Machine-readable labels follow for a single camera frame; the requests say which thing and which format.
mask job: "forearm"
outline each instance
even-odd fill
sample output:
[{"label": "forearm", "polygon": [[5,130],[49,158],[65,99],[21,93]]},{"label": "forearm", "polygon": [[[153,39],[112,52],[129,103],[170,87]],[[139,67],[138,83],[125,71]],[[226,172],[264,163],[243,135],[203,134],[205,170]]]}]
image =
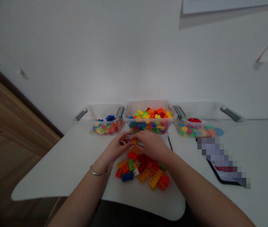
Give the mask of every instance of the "forearm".
[{"label": "forearm", "polygon": [[163,163],[196,216],[209,226],[254,226],[221,191],[175,153]]}]

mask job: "pile of building blocks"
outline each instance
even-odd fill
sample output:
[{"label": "pile of building blocks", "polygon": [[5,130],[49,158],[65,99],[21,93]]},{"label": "pile of building blocks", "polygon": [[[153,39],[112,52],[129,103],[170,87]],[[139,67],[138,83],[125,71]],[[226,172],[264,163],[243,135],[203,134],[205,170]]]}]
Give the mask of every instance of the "pile of building blocks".
[{"label": "pile of building blocks", "polygon": [[[133,144],[137,144],[137,140],[132,140]],[[123,182],[133,180],[134,177],[138,177],[141,183],[144,183],[149,177],[152,177],[150,181],[150,187],[154,190],[156,186],[160,190],[164,190],[170,183],[170,177],[164,174],[166,168],[158,163],[156,160],[140,154],[139,149],[132,147],[129,154],[129,160],[124,159],[117,164],[116,177],[121,178]]]},{"label": "pile of building blocks", "polygon": [[114,115],[108,115],[105,119],[106,121],[98,119],[90,134],[113,135],[119,132],[122,120],[116,120]]},{"label": "pile of building blocks", "polygon": [[133,134],[141,130],[150,130],[157,134],[165,134],[172,121],[162,119],[168,118],[173,118],[170,111],[165,111],[163,108],[156,110],[147,108],[146,111],[138,110],[134,116],[130,116],[129,119],[136,120],[128,123],[128,126]]}]

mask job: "white wall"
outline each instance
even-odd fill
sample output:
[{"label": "white wall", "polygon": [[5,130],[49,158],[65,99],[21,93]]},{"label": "white wall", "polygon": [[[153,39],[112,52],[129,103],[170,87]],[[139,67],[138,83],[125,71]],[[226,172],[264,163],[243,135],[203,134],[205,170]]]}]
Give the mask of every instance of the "white wall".
[{"label": "white wall", "polygon": [[0,70],[63,133],[86,104],[130,99],[268,117],[268,64],[252,67],[268,11],[179,30],[180,0],[68,2],[0,1]]}]

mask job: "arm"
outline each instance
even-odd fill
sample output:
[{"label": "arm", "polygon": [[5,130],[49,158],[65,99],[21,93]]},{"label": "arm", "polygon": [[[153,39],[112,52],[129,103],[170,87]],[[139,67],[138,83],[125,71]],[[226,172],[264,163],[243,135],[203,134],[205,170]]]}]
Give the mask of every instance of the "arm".
[{"label": "arm", "polygon": [[[131,139],[124,132],[115,137],[92,165],[92,170],[105,173],[116,158],[131,147]],[[75,190],[64,202],[49,224],[53,226],[88,226],[102,197],[107,175],[95,176],[88,171]]]},{"label": "arm", "polygon": [[251,220],[215,186],[172,152],[161,137],[150,131],[140,131],[133,138],[143,153],[162,163],[197,218],[208,226],[254,226]]}]

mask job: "left hand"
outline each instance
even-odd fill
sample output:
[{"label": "left hand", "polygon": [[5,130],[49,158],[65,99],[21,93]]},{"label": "left hand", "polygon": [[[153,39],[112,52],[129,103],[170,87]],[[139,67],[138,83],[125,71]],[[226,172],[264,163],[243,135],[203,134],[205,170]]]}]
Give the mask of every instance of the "left hand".
[{"label": "left hand", "polygon": [[106,172],[109,164],[115,161],[123,152],[133,145],[131,143],[132,139],[127,136],[131,134],[131,132],[123,132],[112,139],[104,152],[94,162],[92,169],[99,173]]}]

